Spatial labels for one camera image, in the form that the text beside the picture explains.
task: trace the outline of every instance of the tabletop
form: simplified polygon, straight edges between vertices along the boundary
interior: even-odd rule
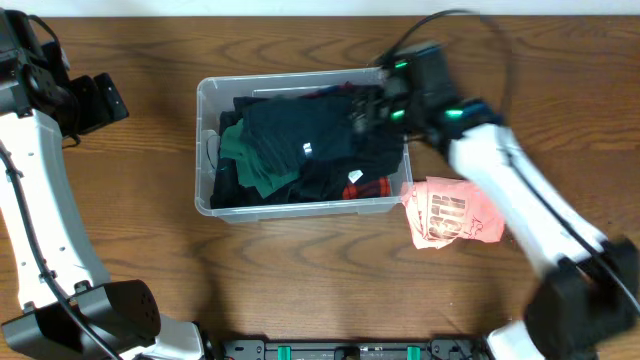
[[[386,214],[226,224],[194,207],[196,87],[211,76],[370,66],[418,18],[49,19],[74,77],[111,74],[131,116],[64,151],[96,252],[114,281],[142,279],[161,312],[220,339],[421,339],[485,334],[522,317],[537,280],[518,246],[414,248]],[[640,238],[640,18],[499,17],[518,62],[509,121],[588,221]],[[499,43],[477,19],[429,24],[465,94],[497,104]],[[410,145],[414,179],[456,177]],[[0,320],[20,315],[0,231]],[[600,346],[636,358],[640,330]],[[0,358],[21,358],[0,339]]]

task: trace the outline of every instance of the plaid fabric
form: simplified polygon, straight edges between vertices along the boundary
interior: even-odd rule
[[[386,176],[363,185],[348,183],[347,187],[342,191],[343,200],[367,199],[389,195],[391,195],[391,185]]]

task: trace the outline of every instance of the plastic bin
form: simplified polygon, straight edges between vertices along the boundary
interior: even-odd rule
[[[382,72],[378,68],[204,79],[198,85],[195,196],[198,211],[202,215],[216,216],[229,223],[295,216],[389,211],[395,204],[400,203],[402,185],[413,184],[407,145],[404,147],[404,157],[398,171],[389,176],[389,197],[226,209],[211,209],[209,200],[213,194],[216,175],[209,158],[216,164],[220,145],[217,133],[220,126],[218,118],[221,112],[233,110],[234,97],[296,97],[331,85],[346,82],[355,85],[375,85],[380,84],[382,79]]]

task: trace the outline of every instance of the white background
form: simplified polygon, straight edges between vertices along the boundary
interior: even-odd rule
[[[39,16],[425,15],[449,8],[487,14],[640,14],[640,0],[0,0]]]

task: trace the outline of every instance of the wooden table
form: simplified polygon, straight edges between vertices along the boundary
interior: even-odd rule
[[[485,333],[536,286],[510,241],[416,250],[404,209],[229,225],[194,207],[196,86],[205,77],[363,67],[417,18],[51,19],[73,76],[109,72],[131,117],[65,151],[89,237],[113,280],[143,279],[162,312],[221,338],[403,339]],[[511,124],[548,179],[613,236],[640,236],[640,18],[502,17],[515,38]],[[497,103],[498,43],[472,18],[449,44],[467,94]],[[455,176],[411,145],[414,177]],[[0,231],[0,319],[20,315]],[[603,346],[637,358],[639,331]],[[19,358],[0,340],[0,358]]]

